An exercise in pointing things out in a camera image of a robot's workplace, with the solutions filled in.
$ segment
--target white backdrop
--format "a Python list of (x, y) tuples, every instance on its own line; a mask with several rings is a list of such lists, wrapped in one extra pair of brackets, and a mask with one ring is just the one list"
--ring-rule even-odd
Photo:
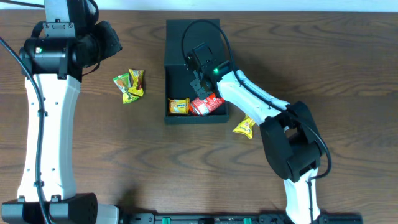
[[(43, 4), (43, 0), (18, 0)], [(96, 0), (100, 9), (398, 12), (398, 0)], [(0, 3), (0, 9), (26, 9)]]

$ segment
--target candy wrapper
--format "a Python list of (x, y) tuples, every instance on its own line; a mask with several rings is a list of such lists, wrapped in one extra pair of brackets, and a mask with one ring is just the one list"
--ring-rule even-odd
[(189, 105), (189, 110), (194, 115), (205, 116), (213, 112), (219, 106), (225, 102), (222, 98), (217, 98), (216, 94), (213, 93), (207, 96), (206, 99), (201, 100), (199, 98), (194, 99)]
[(248, 115), (244, 117), (244, 120), (238, 124), (238, 126), (233, 130), (235, 133), (244, 134), (249, 139), (253, 138), (253, 125), (256, 122), (253, 121)]
[(131, 76), (131, 88), (129, 88), (129, 93), (136, 96), (143, 96), (144, 89), (142, 88), (142, 81), (144, 79), (144, 71), (129, 69), (129, 73)]
[(185, 100), (170, 100), (169, 114), (188, 114), (188, 104), (189, 98)]
[(123, 93), (123, 104), (134, 102), (144, 95), (143, 78), (144, 70), (129, 69), (129, 73), (113, 79)]

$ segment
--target yellow packet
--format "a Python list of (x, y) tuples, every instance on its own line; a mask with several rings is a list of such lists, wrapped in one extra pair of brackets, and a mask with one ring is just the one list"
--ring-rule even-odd
[(244, 120), (240, 122), (237, 127), (233, 130), (235, 133), (244, 134), (249, 139), (253, 138), (253, 125), (256, 122), (253, 121), (247, 114), (244, 117)]
[(144, 79), (144, 70), (133, 70), (129, 69), (131, 76), (131, 87), (129, 88), (129, 93), (137, 96), (144, 95), (144, 89), (142, 88), (142, 81)]
[(131, 87), (128, 73), (113, 78), (113, 81), (123, 93), (123, 104), (134, 102), (139, 98), (139, 96), (134, 96), (128, 92), (128, 89)]
[(188, 114), (189, 98), (185, 100), (170, 100), (169, 113), (170, 114)]

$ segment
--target wood grain surface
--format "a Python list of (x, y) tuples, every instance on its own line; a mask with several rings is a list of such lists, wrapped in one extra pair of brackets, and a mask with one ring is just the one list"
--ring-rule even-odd
[[(101, 11), (123, 50), (81, 85), (73, 133), (78, 192), (159, 213), (284, 210), (259, 128), (164, 124), (166, 19), (220, 18), (237, 64), (278, 98), (311, 109), (333, 157), (318, 205), (365, 223), (398, 219), (398, 14), (341, 12)], [(0, 34), (19, 50), (44, 11), (1, 11)], [(27, 97), (21, 68), (0, 50), (0, 201), (16, 198), (25, 161)], [(145, 95), (122, 105), (112, 78), (146, 70)], [(320, 171), (325, 170), (323, 160)]]

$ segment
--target open box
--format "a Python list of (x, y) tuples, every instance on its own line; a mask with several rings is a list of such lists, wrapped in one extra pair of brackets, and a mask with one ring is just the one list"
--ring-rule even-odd
[[(225, 123), (228, 121), (228, 104), (222, 104), (207, 116), (194, 115), (170, 115), (169, 99), (185, 99), (191, 101), (197, 96), (190, 85), (195, 79), (192, 71), (187, 70), (181, 52), (181, 38), (185, 28), (194, 21), (193, 19), (167, 20), (166, 21), (166, 51), (164, 59), (165, 67), (165, 123), (166, 124), (206, 124)], [(211, 22), (220, 25), (220, 20), (210, 19)], [(197, 23), (188, 30), (185, 40), (185, 53), (191, 51), (201, 43), (207, 43), (213, 52), (214, 58), (219, 62), (225, 61), (224, 47), (220, 32), (206, 23)]]

